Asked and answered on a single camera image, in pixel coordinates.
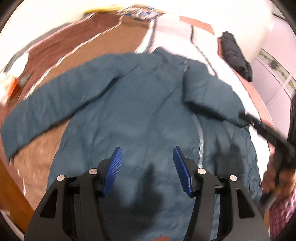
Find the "pink plaid sleeve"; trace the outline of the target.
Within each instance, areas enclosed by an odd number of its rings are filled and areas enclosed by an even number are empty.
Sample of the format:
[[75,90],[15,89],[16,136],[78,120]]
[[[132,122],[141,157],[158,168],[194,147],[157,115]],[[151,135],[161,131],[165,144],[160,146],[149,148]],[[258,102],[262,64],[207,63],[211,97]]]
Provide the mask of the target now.
[[274,202],[269,209],[270,237],[274,240],[286,226],[295,211],[295,192],[286,199]]

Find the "white wardrobe with ornaments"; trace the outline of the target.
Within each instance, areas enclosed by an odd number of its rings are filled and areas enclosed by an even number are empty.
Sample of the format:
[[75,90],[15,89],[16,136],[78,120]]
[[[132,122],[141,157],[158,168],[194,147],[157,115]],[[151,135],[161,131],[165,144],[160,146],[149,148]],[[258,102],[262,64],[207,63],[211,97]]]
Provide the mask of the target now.
[[295,94],[295,34],[285,20],[273,16],[271,31],[264,37],[251,66],[255,89],[275,128],[286,135],[290,102]]

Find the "black folded jacket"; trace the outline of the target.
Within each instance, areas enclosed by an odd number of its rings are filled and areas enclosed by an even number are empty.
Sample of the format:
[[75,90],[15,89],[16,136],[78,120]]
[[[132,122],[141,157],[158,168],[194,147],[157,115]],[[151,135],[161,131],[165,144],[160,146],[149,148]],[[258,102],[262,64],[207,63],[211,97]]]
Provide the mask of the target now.
[[251,65],[245,59],[234,36],[229,32],[223,32],[220,39],[222,54],[228,65],[248,82],[253,82]]

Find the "orange white plastic bag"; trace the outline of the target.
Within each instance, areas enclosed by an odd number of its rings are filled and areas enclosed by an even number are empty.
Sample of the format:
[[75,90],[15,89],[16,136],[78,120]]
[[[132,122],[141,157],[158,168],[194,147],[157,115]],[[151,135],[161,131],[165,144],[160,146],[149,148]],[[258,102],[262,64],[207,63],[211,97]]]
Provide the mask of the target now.
[[8,74],[1,73],[0,82],[0,102],[1,106],[5,106],[9,101],[12,101],[19,90],[18,78]]

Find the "colorful patterned pillow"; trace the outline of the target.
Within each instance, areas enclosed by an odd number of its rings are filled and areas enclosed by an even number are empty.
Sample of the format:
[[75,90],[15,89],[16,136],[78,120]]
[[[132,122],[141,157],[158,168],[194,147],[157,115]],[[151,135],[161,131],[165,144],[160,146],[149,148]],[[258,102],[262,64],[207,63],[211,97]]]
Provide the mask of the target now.
[[130,16],[139,21],[151,22],[166,12],[143,4],[134,4],[117,12],[119,16]]

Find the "yellow cloth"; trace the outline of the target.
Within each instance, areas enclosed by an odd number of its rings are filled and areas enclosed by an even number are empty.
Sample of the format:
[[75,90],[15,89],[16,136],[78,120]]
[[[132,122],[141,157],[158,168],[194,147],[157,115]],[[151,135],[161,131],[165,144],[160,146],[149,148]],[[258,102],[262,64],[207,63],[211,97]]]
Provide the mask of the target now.
[[120,11],[124,9],[124,7],[114,4],[110,6],[105,6],[105,7],[98,7],[98,8],[92,8],[92,9],[87,9],[84,11],[84,14],[89,14],[89,13],[108,13],[111,11]]

